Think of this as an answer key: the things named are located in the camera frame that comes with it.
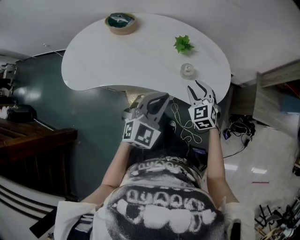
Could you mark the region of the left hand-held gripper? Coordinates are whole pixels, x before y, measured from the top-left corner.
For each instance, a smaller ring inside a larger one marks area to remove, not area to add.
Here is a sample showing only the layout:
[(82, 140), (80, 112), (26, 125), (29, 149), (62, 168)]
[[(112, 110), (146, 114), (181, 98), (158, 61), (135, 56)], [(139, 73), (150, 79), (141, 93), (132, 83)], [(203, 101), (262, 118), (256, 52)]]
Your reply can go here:
[(151, 149), (160, 136), (158, 123), (169, 100), (166, 92), (150, 92), (139, 105), (125, 109), (122, 141), (140, 149)]

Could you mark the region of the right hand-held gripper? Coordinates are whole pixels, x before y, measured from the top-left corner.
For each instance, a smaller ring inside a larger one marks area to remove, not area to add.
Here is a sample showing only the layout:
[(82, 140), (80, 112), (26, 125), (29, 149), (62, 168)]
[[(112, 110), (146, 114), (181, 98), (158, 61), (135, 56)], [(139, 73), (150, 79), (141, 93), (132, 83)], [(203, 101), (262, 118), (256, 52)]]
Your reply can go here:
[(204, 82), (195, 80), (196, 87), (187, 87), (191, 107), (188, 109), (192, 123), (197, 130), (217, 127), (219, 110), (215, 104), (213, 89)]

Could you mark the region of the small clear glass cup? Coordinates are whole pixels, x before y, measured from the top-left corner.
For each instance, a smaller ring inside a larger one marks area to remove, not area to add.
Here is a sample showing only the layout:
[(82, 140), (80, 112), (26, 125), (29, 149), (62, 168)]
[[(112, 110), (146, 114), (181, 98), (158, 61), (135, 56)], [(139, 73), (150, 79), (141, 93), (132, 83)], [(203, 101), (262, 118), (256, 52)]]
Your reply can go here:
[(194, 79), (196, 75), (194, 66), (190, 63), (184, 63), (180, 68), (180, 75), (183, 79)]

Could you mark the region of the person's right forearm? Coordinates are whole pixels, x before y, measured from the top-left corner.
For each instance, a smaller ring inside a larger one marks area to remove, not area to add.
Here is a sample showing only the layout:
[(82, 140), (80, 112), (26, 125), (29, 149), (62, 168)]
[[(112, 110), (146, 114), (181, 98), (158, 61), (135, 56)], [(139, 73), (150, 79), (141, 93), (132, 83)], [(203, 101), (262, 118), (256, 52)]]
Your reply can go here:
[(238, 205), (239, 201), (234, 196), (225, 178), (225, 165), (221, 148), (219, 130), (210, 129), (209, 150), (207, 162), (207, 188), (215, 206), (220, 208), (223, 203)]

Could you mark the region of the person's left forearm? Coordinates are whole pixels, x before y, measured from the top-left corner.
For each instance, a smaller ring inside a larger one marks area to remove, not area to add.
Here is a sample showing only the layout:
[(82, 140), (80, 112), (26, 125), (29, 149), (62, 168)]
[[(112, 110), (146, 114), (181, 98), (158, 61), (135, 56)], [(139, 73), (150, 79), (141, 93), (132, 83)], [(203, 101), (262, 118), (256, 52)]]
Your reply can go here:
[(84, 198), (81, 201), (82, 203), (99, 205), (104, 202), (111, 192), (121, 185), (127, 170), (131, 149), (132, 146), (130, 144), (121, 142), (100, 186), (93, 193)]

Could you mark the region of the white kidney-shaped table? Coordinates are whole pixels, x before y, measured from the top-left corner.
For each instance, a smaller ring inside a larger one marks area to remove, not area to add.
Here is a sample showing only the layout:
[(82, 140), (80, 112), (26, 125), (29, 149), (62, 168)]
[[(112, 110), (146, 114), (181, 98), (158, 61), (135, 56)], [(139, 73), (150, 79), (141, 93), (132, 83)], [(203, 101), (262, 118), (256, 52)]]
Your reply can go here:
[[(230, 86), (231, 70), (222, 50), (196, 28), (155, 14), (137, 14), (138, 29), (129, 35), (110, 32), (104, 20), (78, 33), (62, 59), (61, 74), (72, 90), (135, 86), (189, 102), (189, 80), (180, 75), (184, 63), (196, 71), (196, 79), (208, 84), (220, 102)], [(188, 35), (194, 49), (178, 53), (175, 38)]]

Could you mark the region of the beige upholstered stool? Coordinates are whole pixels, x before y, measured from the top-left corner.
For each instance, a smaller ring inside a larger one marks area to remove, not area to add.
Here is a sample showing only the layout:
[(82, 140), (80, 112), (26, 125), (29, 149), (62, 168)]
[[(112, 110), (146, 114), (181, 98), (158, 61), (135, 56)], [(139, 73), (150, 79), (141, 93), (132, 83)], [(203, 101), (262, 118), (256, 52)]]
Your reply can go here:
[(143, 98), (149, 92), (149, 90), (125, 90), (129, 105), (131, 105), (137, 98)]

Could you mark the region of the person's black trousers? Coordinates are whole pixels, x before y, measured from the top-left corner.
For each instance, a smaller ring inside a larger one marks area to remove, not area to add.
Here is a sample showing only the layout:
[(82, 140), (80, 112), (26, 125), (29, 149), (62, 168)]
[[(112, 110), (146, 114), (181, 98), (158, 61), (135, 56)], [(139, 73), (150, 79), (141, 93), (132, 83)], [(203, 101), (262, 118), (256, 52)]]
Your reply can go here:
[(163, 114), (159, 124), (161, 134), (150, 150), (133, 148), (129, 155), (128, 164), (142, 162), (151, 158), (178, 157), (184, 158), (189, 164), (199, 168), (207, 165), (208, 154), (205, 150), (194, 147), (182, 140), (169, 125), (171, 118)]

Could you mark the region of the small green potted plant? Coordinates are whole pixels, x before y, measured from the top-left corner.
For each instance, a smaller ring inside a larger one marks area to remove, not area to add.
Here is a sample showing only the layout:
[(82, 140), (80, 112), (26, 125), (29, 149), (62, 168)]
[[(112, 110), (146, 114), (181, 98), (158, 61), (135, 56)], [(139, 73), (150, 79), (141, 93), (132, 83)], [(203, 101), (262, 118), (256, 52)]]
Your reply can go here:
[(175, 44), (173, 45), (178, 53), (186, 53), (194, 49), (191, 45), (188, 35), (178, 36), (175, 38)]

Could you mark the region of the grey wooden shelf unit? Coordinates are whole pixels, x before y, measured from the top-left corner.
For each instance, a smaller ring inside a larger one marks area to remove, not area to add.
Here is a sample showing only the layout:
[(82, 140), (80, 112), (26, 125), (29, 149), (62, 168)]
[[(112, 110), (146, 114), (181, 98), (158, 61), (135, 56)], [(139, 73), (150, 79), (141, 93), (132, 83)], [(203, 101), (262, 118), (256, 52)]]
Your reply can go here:
[(293, 138), (299, 130), (300, 117), (280, 110), (284, 96), (279, 85), (300, 80), (300, 59), (257, 73), (255, 84), (233, 91), (230, 114), (248, 115), (260, 123)]

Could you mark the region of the round woven basket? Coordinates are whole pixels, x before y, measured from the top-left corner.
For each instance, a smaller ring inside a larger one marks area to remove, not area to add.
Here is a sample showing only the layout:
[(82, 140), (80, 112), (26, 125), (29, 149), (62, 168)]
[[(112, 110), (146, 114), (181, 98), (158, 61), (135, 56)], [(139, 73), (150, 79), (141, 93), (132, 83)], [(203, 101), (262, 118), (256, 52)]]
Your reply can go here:
[(138, 29), (137, 17), (130, 13), (111, 13), (105, 24), (115, 35), (129, 35)]

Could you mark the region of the person's printed shirt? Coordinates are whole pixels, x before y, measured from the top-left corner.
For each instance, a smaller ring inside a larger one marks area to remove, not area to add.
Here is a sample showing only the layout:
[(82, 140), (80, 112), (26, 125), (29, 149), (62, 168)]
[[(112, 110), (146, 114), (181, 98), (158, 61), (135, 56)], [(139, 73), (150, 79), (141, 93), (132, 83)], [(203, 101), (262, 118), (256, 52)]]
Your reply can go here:
[(217, 208), (191, 168), (151, 159), (132, 165), (100, 204), (58, 204), (54, 240), (255, 240), (254, 212), (240, 203)]

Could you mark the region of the dark wooden furniture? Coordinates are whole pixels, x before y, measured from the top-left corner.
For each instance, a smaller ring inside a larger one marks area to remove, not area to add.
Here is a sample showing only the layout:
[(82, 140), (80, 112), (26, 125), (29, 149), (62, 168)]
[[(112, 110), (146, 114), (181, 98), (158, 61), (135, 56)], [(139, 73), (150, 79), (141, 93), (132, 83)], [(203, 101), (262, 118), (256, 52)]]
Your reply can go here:
[(74, 128), (0, 119), (0, 176), (25, 187), (76, 201), (69, 179)]

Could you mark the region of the black device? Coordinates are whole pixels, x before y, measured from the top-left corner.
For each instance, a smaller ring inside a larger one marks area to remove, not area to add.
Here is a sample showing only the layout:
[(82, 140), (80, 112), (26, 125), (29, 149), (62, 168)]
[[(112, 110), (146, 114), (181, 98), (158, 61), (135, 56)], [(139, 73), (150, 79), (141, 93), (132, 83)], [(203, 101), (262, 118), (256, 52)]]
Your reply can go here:
[(7, 110), (8, 121), (27, 123), (33, 122), (35, 119), (37, 119), (37, 112), (30, 105), (15, 105)]

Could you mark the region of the white black-striped furniture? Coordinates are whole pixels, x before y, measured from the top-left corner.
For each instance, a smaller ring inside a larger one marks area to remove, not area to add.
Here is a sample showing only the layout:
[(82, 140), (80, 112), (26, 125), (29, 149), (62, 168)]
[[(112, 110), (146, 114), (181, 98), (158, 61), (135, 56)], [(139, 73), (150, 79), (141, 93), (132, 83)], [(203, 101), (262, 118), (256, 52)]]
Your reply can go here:
[(64, 198), (33, 190), (0, 176), (0, 213), (7, 211), (10, 215), (18, 214), (37, 222), (54, 210), (61, 200)]

